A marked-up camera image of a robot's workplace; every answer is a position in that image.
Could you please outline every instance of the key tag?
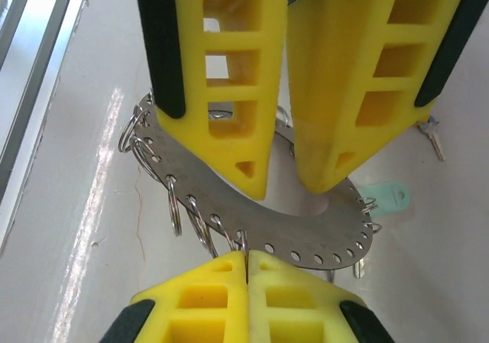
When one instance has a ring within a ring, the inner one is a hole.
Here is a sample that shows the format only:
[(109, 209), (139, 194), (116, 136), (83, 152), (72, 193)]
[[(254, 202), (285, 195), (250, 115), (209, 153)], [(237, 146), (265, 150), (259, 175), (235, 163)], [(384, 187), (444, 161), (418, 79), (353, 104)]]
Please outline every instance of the key tag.
[(402, 212), (410, 204), (409, 190), (400, 183), (379, 183), (358, 188), (358, 192), (365, 198), (376, 199), (377, 208), (370, 211), (371, 217), (392, 215)]

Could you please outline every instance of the circular metal plate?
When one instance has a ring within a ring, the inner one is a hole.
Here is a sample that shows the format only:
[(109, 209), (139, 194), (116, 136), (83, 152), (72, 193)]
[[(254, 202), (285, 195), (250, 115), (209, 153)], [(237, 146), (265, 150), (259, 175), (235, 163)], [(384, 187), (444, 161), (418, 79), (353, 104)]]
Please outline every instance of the circular metal plate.
[[(239, 230), (246, 230), (251, 249), (268, 251), (308, 269), (349, 267), (370, 249), (373, 234), (366, 224), (370, 224), (371, 219), (362, 212), (364, 204), (350, 180), (343, 180), (330, 190), (329, 206), (320, 215), (276, 212), (235, 191), (162, 130), (154, 105), (143, 99), (140, 106), (150, 114), (146, 125), (138, 125), (135, 134), (139, 138), (150, 138), (149, 146), (161, 157), (161, 162), (155, 162), (150, 154), (144, 153), (147, 162), (160, 179), (174, 176), (178, 200), (189, 209), (186, 197), (194, 196), (202, 217), (217, 232), (220, 232), (219, 227), (211, 221), (211, 215), (218, 215), (225, 230), (235, 239)], [(292, 128), (278, 125), (277, 132), (293, 141)]]

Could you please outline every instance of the white floor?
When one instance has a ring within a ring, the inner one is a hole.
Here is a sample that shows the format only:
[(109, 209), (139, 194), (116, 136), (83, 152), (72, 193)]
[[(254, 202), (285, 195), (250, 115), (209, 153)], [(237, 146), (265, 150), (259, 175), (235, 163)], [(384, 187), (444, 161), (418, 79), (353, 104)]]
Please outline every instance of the white floor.
[[(436, 106), (447, 161), (412, 128), (351, 177), (412, 193), (378, 219), (366, 276), (337, 273), (398, 342), (489, 341), (488, 38), (486, 13)], [(137, 291), (209, 260), (187, 220), (173, 236), (164, 188), (116, 150), (149, 86), (136, 1), (89, 0), (0, 258), (1, 341), (98, 341)], [(279, 191), (273, 202), (295, 196)]]

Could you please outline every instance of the metal key ring plate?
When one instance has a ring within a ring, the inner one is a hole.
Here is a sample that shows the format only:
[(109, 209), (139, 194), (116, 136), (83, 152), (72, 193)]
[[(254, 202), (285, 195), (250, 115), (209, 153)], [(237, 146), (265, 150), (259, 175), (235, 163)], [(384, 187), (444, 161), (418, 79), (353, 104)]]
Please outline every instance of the metal key ring plate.
[[(371, 247), (372, 229), (369, 214), (350, 180), (343, 180), (329, 192), (329, 206), (320, 215), (285, 215), (268, 209), (243, 196), (226, 184), (214, 171), (159, 126), (155, 106), (144, 98), (140, 103), (148, 110), (146, 126), (137, 126), (139, 138), (150, 138), (149, 146), (161, 158), (155, 162), (143, 155), (152, 170), (174, 184), (178, 200), (187, 208), (187, 196), (197, 199), (206, 223), (222, 234), (211, 221), (218, 215), (233, 237), (246, 230), (249, 248), (271, 252), (274, 256), (307, 269), (331, 270), (349, 267), (362, 259)], [(277, 133), (293, 143), (293, 129), (277, 126)]]

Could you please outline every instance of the yellow plastic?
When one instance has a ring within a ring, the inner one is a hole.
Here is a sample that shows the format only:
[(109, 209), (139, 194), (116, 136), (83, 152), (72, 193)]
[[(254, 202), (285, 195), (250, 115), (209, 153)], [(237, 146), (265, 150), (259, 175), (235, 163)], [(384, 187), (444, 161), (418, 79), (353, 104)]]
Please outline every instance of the yellow plastic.
[(135, 343), (248, 343), (243, 253), (236, 251), (136, 295), (155, 305)]
[(414, 101), (460, 0), (299, 0), (287, 56), (298, 174), (323, 193), (432, 104)]
[(262, 251), (250, 252), (248, 295), (250, 343), (358, 343), (339, 303), (359, 297)]
[(136, 295), (155, 301), (135, 343), (357, 343), (337, 286), (262, 251), (231, 252)]
[[(267, 188), (274, 137), (287, 0), (176, 0), (186, 115), (158, 110), (162, 128), (253, 199)], [(215, 18), (219, 32), (205, 32)], [(206, 58), (224, 56), (228, 79), (207, 79)], [(214, 102), (230, 119), (209, 120)]]

